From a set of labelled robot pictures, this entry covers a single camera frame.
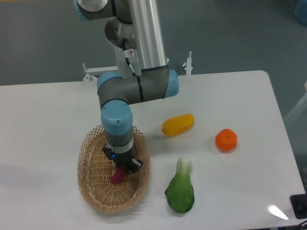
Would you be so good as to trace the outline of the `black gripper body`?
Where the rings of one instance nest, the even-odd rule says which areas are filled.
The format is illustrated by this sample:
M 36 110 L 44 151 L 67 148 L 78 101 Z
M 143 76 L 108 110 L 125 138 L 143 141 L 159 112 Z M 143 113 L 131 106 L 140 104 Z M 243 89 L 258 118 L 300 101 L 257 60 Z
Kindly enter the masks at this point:
M 127 173 L 130 173 L 128 170 L 128 166 L 131 163 L 131 159 L 134 158 L 134 145 L 132 145 L 132 147 L 124 153 L 116 153 L 116 152 L 114 153 L 116 154 L 116 156 L 112 161 L 114 162 L 116 167 L 119 168 L 121 166 L 125 166 L 127 169 Z

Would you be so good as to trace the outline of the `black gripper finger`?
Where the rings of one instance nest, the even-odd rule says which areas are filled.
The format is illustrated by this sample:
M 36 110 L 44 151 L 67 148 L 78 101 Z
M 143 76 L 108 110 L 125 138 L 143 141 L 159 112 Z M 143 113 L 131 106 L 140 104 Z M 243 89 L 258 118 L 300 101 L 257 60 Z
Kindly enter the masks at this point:
M 116 156 L 113 150 L 108 146 L 103 146 L 102 151 L 110 161 L 112 161 Z
M 131 163 L 128 166 L 128 170 L 130 173 L 137 173 L 141 167 L 143 166 L 143 161 L 140 159 L 131 159 Z

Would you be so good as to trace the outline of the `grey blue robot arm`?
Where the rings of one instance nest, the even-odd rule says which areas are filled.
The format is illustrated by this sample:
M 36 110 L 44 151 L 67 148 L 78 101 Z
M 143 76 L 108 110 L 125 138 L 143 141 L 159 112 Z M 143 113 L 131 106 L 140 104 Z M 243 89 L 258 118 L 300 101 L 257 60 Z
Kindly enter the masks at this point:
M 157 2 L 154 0 L 76 0 L 74 7 L 86 21 L 106 18 L 105 34 L 124 53 L 136 50 L 137 74 L 130 77 L 107 72 L 97 80 L 103 152 L 118 168 L 136 173 L 143 162 L 135 158 L 131 104 L 164 99 L 179 92 L 177 73 L 167 65 Z

